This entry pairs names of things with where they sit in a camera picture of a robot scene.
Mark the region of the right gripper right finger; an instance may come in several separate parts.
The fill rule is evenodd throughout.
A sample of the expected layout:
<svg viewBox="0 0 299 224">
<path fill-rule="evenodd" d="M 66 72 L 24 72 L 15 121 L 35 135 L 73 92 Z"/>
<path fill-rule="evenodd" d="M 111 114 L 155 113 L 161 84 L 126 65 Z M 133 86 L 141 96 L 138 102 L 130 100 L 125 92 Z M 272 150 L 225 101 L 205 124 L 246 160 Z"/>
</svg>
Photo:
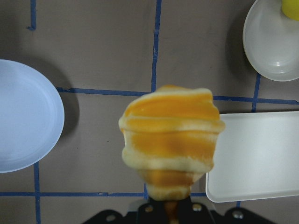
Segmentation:
<svg viewBox="0 0 299 224">
<path fill-rule="evenodd" d="M 215 224 L 208 208 L 201 203 L 193 203 L 190 197 L 178 202 L 179 224 Z"/>
</svg>

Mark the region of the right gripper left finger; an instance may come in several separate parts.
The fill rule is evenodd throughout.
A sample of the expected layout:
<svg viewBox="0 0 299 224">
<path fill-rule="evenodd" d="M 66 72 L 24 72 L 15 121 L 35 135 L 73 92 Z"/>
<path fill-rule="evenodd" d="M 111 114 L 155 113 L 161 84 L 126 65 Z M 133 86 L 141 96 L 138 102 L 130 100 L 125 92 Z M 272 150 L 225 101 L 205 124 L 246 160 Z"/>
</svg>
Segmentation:
<svg viewBox="0 0 299 224">
<path fill-rule="evenodd" d="M 148 202 L 139 206 L 136 215 L 137 224 L 168 224 L 164 201 L 149 198 Z"/>
</svg>

